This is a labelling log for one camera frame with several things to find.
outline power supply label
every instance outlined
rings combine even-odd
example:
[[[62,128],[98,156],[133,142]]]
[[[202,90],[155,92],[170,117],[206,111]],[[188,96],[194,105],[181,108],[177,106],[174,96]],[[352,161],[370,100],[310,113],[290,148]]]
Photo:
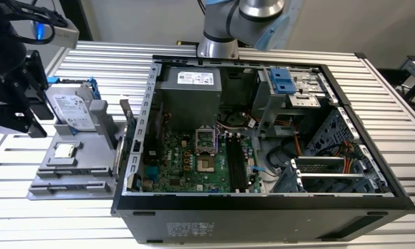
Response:
[[[53,95],[57,108],[67,125],[77,131],[94,129],[82,98],[75,95]]]
[[[213,85],[213,73],[180,72],[177,84]]]
[[[170,237],[212,236],[213,222],[168,222],[166,232]]]

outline blue drive bay latch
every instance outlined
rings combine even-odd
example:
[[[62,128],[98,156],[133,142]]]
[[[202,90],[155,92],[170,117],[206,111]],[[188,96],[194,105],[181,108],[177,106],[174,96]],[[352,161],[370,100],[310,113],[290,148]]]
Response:
[[[289,71],[284,68],[270,68],[269,78],[274,87],[274,92],[280,94],[293,94],[296,86],[290,79]]]

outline wall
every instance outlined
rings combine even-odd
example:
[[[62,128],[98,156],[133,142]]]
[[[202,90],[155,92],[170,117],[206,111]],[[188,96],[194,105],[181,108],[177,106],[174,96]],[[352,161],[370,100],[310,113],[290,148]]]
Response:
[[[105,42],[201,39],[196,0],[82,1]],[[374,66],[399,66],[415,54],[415,0],[302,0],[286,49],[364,52]]]
[[[286,49],[362,52],[376,67],[415,54],[415,0],[304,0]]]
[[[86,0],[85,12],[101,41],[173,45],[202,37],[204,16],[196,0]]]

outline gray robot arm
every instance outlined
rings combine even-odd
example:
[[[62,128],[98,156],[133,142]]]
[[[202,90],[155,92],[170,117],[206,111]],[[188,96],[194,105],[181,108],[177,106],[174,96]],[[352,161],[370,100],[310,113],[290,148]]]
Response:
[[[289,22],[282,6],[284,0],[205,0],[197,56],[237,59],[237,39],[257,50],[270,50]]]

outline slotted aluminum surface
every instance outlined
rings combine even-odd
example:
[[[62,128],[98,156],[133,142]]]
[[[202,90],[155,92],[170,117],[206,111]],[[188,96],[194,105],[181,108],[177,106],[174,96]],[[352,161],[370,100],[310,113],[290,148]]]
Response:
[[[138,110],[151,54],[193,56],[192,46],[149,46],[79,42],[73,51],[58,53],[47,66],[49,75],[97,79],[101,97],[114,119],[122,119],[119,95]],[[349,53],[240,50],[241,59],[322,63],[329,66],[364,126],[415,203],[415,116],[381,81],[368,62]],[[107,248],[135,246],[118,218],[110,217],[109,200],[27,201],[26,189],[49,146],[49,137],[0,135],[0,248]],[[415,248],[415,214],[407,215],[348,243],[201,244],[170,248]]]

